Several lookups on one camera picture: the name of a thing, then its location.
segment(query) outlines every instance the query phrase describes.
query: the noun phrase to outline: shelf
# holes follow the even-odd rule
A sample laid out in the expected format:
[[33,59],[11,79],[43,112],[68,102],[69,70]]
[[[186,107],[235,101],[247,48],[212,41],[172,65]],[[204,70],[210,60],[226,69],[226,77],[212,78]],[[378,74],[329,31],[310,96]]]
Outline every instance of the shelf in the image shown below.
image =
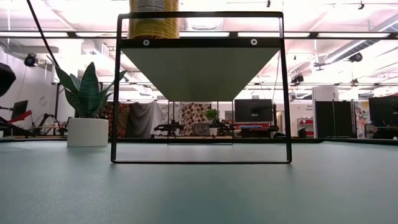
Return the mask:
[[280,38],[121,40],[121,51],[169,101],[232,101],[281,47]]

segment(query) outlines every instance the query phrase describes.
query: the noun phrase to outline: red object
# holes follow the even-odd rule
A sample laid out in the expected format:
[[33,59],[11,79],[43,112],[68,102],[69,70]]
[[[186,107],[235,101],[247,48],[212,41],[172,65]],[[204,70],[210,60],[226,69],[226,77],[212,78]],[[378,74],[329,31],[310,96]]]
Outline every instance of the red object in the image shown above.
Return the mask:
[[12,123],[15,123],[15,122],[17,122],[17,121],[23,121],[23,120],[25,120],[26,117],[28,117],[28,116],[30,116],[30,115],[32,115],[32,111],[31,111],[31,110],[26,111],[24,114],[21,114],[21,115],[19,115],[18,117],[9,120],[8,123],[9,123],[9,124],[12,124]]
[[268,128],[269,123],[245,123],[245,124],[235,124],[236,129],[241,129],[240,126],[261,126],[261,128]]
[[301,120],[300,121],[300,124],[313,124],[313,120],[310,120],[310,119],[306,119],[306,120]]

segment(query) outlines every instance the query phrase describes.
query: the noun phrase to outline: grommet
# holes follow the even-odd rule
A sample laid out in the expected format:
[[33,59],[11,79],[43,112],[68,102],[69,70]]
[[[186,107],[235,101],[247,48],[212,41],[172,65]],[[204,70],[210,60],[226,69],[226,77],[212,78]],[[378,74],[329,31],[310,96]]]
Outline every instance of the grommet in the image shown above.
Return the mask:
[[149,46],[149,40],[144,40],[142,43],[144,44],[144,46]]
[[257,45],[257,40],[256,39],[251,39],[250,43],[251,43],[251,45]]

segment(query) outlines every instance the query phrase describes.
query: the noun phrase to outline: floral backdrop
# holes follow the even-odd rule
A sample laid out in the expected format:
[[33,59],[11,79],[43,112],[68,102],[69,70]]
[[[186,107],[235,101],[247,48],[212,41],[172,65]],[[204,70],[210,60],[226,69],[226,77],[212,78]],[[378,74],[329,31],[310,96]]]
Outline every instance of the floral backdrop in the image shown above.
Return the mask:
[[183,135],[193,134],[193,125],[196,123],[209,123],[205,113],[211,109],[210,103],[184,103],[182,106]]
[[365,124],[371,122],[369,102],[355,102],[356,132],[358,138],[365,138]]

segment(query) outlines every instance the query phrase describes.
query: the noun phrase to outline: television screen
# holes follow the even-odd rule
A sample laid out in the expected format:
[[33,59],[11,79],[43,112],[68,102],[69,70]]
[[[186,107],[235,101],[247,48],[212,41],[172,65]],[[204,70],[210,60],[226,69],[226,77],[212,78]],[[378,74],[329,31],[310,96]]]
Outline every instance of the television screen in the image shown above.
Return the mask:
[[272,100],[235,100],[235,122],[273,121]]
[[398,96],[369,98],[371,121],[397,121]]

